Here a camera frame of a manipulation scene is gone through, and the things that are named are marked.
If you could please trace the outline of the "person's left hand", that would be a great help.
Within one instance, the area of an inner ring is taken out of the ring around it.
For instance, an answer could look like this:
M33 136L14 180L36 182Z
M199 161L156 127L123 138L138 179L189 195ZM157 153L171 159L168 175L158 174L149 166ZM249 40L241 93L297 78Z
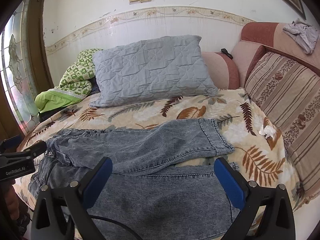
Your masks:
M15 192L13 185L15 180L11 180L4 187L4 199L7 205L9 215L12 220L17 220L20 215L18 196Z

